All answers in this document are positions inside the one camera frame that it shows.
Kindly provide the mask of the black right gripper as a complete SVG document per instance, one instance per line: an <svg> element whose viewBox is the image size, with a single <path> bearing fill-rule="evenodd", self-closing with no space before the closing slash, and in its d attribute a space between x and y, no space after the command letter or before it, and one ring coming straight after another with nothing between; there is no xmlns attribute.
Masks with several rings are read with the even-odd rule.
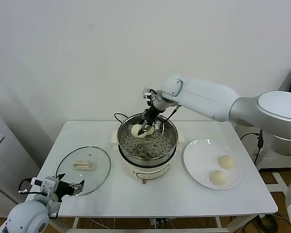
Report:
<svg viewBox="0 0 291 233"><path fill-rule="evenodd" d="M142 113L142 124L140 124L140 129L138 131L138 135L142 135L145 133L151 133L152 132L152 125L153 121L156 119L156 117L161 113L160 110L158 110L154 106L150 106L148 109L145 109L145 111Z"/></svg>

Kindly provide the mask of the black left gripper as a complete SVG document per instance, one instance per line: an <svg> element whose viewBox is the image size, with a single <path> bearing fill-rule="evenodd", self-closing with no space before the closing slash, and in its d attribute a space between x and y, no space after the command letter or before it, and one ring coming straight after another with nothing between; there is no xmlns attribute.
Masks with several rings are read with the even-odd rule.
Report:
<svg viewBox="0 0 291 233"><path fill-rule="evenodd" d="M58 180L58 185L56 189L57 196L76 196L83 191L85 180L82 180L79 183L67 183L61 181L61 179L65 176L65 173L58 174L56 179Z"/></svg>

